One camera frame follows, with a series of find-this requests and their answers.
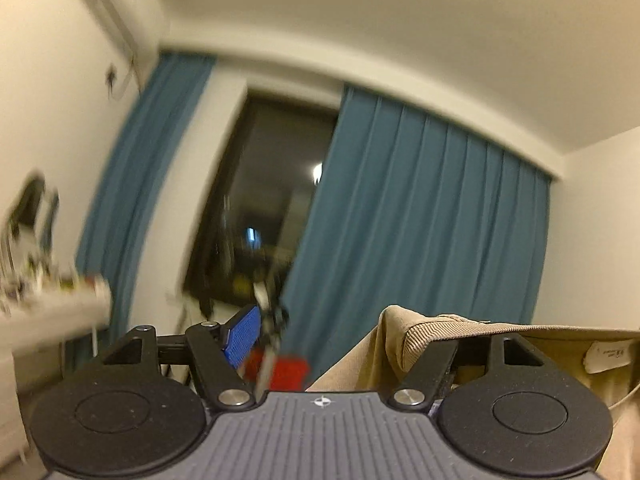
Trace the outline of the white air conditioner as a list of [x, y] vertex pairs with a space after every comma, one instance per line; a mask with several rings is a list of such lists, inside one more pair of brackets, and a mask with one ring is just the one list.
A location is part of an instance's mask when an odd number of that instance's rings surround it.
[[147, 68], [157, 57], [168, 21], [160, 0], [82, 0], [112, 44]]

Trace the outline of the cosmetics on dressing table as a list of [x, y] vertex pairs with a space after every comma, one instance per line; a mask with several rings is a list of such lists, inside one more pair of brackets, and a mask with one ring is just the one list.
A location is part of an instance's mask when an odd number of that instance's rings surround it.
[[1, 300], [10, 306], [62, 301], [99, 301], [110, 304], [112, 293], [101, 275], [60, 270], [47, 260], [28, 257], [18, 266], [1, 266]]

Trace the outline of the black framed mirror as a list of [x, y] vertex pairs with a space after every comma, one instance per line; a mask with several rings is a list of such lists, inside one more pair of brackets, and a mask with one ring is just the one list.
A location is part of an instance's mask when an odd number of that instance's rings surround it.
[[48, 188], [44, 174], [32, 171], [25, 179], [17, 201], [6, 219], [6, 244], [14, 257], [17, 248], [35, 248], [38, 255], [50, 258], [53, 227], [58, 216], [60, 196], [56, 188]]

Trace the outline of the khaki tan garment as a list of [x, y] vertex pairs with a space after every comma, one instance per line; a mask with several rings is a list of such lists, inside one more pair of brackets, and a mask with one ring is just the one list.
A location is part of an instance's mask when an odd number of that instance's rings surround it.
[[469, 320], [455, 314], [428, 318], [386, 307], [358, 344], [321, 375], [310, 391], [375, 390], [389, 394], [433, 341], [515, 332], [544, 352], [603, 401], [613, 435], [598, 473], [607, 479], [639, 477], [639, 333], [559, 325]]

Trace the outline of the white dressing table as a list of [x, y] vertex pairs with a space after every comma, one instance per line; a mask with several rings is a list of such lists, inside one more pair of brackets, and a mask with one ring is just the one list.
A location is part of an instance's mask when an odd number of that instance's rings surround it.
[[73, 288], [43, 287], [22, 300], [1, 301], [1, 463], [28, 449], [18, 404], [14, 356], [62, 344], [79, 336], [95, 337], [111, 318], [112, 296], [101, 280]]

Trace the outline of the large teal curtain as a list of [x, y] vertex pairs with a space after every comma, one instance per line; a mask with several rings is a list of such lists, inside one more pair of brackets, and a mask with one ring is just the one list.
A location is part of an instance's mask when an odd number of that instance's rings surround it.
[[283, 349], [318, 377], [392, 304], [528, 323], [551, 178], [453, 122], [347, 87], [283, 302]]

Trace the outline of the garment steamer stand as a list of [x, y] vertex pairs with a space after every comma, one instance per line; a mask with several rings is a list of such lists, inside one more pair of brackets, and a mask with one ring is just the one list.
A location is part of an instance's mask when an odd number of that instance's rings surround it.
[[290, 315], [281, 304], [281, 295], [292, 263], [278, 263], [260, 282], [253, 285], [254, 296], [262, 316], [257, 345], [262, 349], [254, 393], [260, 400], [269, 390], [281, 347], [282, 335], [288, 327]]

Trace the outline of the dark window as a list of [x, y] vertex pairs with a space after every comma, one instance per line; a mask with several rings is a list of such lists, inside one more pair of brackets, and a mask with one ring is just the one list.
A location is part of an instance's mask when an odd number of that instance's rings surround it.
[[232, 124], [191, 245], [184, 291], [209, 318], [244, 307], [287, 274], [328, 154], [337, 111], [250, 92]]

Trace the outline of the narrow teal curtain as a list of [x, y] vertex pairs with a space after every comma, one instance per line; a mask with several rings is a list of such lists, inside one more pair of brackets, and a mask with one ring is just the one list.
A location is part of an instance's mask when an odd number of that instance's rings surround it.
[[163, 52], [112, 148], [76, 252], [76, 268], [111, 289], [107, 326], [65, 346], [77, 370], [126, 333], [146, 233], [169, 166], [213, 73], [213, 55]]

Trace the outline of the red bag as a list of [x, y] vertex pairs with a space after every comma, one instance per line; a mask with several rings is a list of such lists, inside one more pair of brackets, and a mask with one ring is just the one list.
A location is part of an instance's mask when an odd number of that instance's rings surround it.
[[[264, 364], [262, 349], [254, 349], [244, 362], [244, 377], [253, 384]], [[278, 356], [268, 382], [270, 391], [302, 391], [309, 374], [308, 363], [298, 356]]]

